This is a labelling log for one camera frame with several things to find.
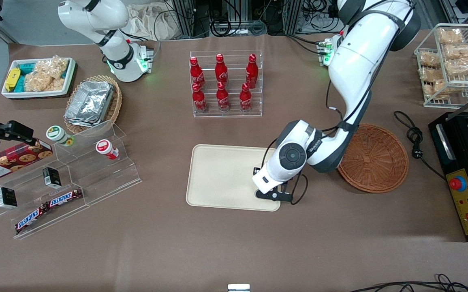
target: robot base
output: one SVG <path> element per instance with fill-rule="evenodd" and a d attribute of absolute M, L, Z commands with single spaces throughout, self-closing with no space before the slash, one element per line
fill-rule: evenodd
<path fill-rule="evenodd" d="M 123 82 L 133 82 L 143 74 L 150 73 L 153 65 L 153 49 L 135 43 L 130 43 L 130 46 L 133 48 L 133 58 L 124 69 L 116 69 L 108 62 L 111 72 Z"/>

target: wire rack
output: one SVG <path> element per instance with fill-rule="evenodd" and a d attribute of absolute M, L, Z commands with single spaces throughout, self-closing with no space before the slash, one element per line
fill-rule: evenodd
<path fill-rule="evenodd" d="M 443 44 L 439 42 L 436 32 L 439 28 L 459 28 L 464 43 L 468 43 L 468 24 L 437 24 L 430 33 L 423 39 L 421 44 L 416 48 L 414 54 L 417 57 L 418 69 L 421 69 L 421 53 L 422 52 L 433 52 L 438 54 L 439 61 L 441 63 L 441 71 L 443 73 L 443 78 L 445 85 L 443 88 L 438 90 L 432 96 L 424 96 L 423 106 L 425 107 L 442 107 L 446 109 L 459 109 L 466 103 L 468 103 L 468 74 L 467 75 L 457 75 L 449 76 L 445 70 L 444 62 L 446 61 L 443 52 Z M 421 79 L 421 86 L 427 85 L 427 83 Z M 460 90 L 459 93 L 453 93 L 449 95 L 449 98 L 439 99 L 438 96 L 443 91 L 448 91 L 450 89 Z"/>

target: brown wicker basket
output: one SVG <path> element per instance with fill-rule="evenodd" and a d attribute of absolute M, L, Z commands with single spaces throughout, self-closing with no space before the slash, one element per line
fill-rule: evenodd
<path fill-rule="evenodd" d="M 357 189 L 386 193 L 395 190 L 405 180 L 408 156 L 393 133 L 375 125 L 361 124 L 338 171 Z"/>
<path fill-rule="evenodd" d="M 113 99 L 111 100 L 109 104 L 108 111 L 106 111 L 106 117 L 104 118 L 104 120 L 111 120 L 112 122 L 115 122 L 119 116 L 120 106 L 122 105 L 122 92 L 120 91 L 120 88 L 117 82 L 113 80 L 111 77 L 102 76 L 102 75 L 90 77 L 86 79 L 85 81 L 97 81 L 97 82 L 106 81 L 115 87 L 115 91 L 113 92 L 113 96 L 112 96 Z M 72 94 L 70 95 L 70 99 L 68 100 L 68 104 L 66 105 L 67 108 L 70 106 L 70 103 L 73 100 L 73 96 L 75 95 L 75 92 L 77 91 L 77 89 L 79 89 L 81 84 L 82 82 L 79 83 L 79 85 L 77 85 L 75 89 L 73 89 Z M 65 124 L 66 124 L 66 127 L 70 130 L 70 132 L 74 134 L 80 133 L 89 128 L 89 127 L 76 126 L 76 125 L 70 124 L 66 119 L 65 119 Z"/>

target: walkers cookie box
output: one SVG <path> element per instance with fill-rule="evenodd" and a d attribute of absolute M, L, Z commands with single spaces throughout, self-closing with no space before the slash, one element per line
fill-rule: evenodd
<path fill-rule="evenodd" d="M 52 155 L 52 147 L 36 138 L 36 145 L 20 143 L 0 152 L 0 177 Z"/>

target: brown table surface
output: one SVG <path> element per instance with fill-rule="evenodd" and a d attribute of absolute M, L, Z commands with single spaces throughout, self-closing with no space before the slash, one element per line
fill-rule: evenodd
<path fill-rule="evenodd" d="M 410 153 L 406 128 L 393 118 L 393 111 L 405 111 L 425 133 L 428 163 L 440 170 L 427 124 L 445 110 L 421 103 L 413 56 L 421 37 L 390 52 L 363 122 L 389 129 Z M 264 115 L 196 120 L 189 51 L 233 49 L 264 51 Z M 72 57 L 79 65 L 76 84 L 110 75 L 95 45 L 11 45 L 9 51 L 11 61 Z M 412 157 L 403 185 L 387 194 L 363 193 L 337 172 L 306 166 L 310 186 L 296 206 L 268 213 L 186 203 L 196 144 L 266 147 L 292 120 L 332 126 L 338 115 L 324 107 L 328 80 L 317 57 L 285 37 L 164 42 L 153 73 L 119 83 L 124 100 L 117 124 L 143 182 L 24 240 L 12 239 L 10 223 L 0 220 L 0 291 L 197 292 L 249 283 L 255 292 L 332 292 L 433 281 L 435 273 L 468 285 L 468 243 L 447 185 Z M 45 138 L 50 125 L 63 125 L 66 101 L 0 96 L 0 122 L 18 120 Z M 330 103 L 343 110 L 336 90 Z"/>

